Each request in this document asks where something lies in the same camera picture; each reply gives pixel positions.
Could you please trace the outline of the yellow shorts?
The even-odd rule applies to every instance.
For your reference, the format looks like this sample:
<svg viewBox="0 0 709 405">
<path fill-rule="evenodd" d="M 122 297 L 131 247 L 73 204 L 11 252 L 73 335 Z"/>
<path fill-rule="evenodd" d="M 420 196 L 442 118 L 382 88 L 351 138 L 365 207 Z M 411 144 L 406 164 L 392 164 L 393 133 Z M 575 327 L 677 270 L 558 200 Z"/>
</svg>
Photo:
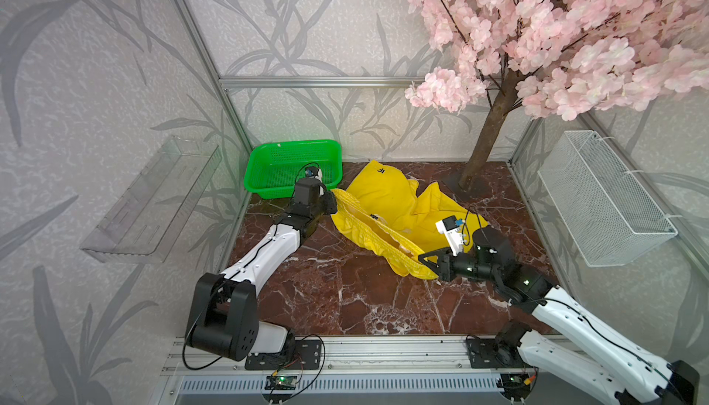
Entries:
<svg viewBox="0 0 709 405">
<path fill-rule="evenodd" d="M 454 216 L 468 220 L 463 250 L 473 247 L 470 235 L 489 223 L 441 192 L 431 183 L 421 195 L 419 182 L 398 169 L 371 161 L 345 190 L 332 190 L 337 212 L 332 221 L 337 230 L 357 246 L 383 257 L 399 276 L 436 279 L 418 257 L 449 245 L 436 223 Z"/>
</svg>

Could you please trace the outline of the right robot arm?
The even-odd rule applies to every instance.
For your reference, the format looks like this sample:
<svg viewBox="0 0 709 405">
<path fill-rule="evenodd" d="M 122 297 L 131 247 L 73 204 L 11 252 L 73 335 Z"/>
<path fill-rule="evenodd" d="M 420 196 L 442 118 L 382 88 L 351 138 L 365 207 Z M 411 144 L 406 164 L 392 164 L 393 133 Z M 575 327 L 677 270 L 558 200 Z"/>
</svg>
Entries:
<svg viewBox="0 0 709 405">
<path fill-rule="evenodd" d="M 436 225 L 448 244 L 420 255 L 442 281 L 489 281 L 507 303 L 552 327 L 578 347 L 559 347 L 523 323 L 495 338 L 495 358 L 547 371 L 604 404 L 695 404 L 700 376 L 625 338 L 536 268 L 517 261 L 510 241 L 486 226 L 468 231 L 454 217 Z"/>
</svg>

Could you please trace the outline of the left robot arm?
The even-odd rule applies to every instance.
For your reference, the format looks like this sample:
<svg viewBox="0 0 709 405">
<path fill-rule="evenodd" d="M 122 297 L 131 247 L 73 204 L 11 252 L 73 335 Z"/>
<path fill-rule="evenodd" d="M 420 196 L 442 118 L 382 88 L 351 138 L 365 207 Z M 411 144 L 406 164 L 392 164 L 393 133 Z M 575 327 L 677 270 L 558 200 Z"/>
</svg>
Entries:
<svg viewBox="0 0 709 405">
<path fill-rule="evenodd" d="M 289 364 L 295 335 L 260 320 L 258 295 L 277 268 L 317 230 L 321 218 L 336 212 L 334 193 L 321 179 L 299 179 L 285 211 L 263 239 L 233 266 L 198 280 L 186 324 L 186 347 L 238 362 L 266 355 L 278 364 Z"/>
</svg>

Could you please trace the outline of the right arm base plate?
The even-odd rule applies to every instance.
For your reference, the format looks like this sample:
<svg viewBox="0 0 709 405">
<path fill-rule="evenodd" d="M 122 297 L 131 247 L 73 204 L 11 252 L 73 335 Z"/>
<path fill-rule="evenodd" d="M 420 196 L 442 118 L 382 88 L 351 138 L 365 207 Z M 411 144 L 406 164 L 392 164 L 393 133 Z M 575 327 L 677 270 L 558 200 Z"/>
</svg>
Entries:
<svg viewBox="0 0 709 405">
<path fill-rule="evenodd" d="M 472 368 L 525 368 L 525 363 L 517 349 L 505 341 L 467 336 L 465 349 Z"/>
</svg>

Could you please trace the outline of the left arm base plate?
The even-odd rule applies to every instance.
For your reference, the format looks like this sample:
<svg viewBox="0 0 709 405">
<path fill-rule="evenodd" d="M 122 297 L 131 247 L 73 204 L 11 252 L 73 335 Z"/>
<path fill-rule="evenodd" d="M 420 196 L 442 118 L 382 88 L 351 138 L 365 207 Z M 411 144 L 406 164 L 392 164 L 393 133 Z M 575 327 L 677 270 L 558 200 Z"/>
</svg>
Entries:
<svg viewBox="0 0 709 405">
<path fill-rule="evenodd" d="M 245 370 L 319 370 L 324 355 L 324 343 L 318 337 L 288 340 L 284 349 L 278 353 L 249 355 L 245 362 Z"/>
</svg>

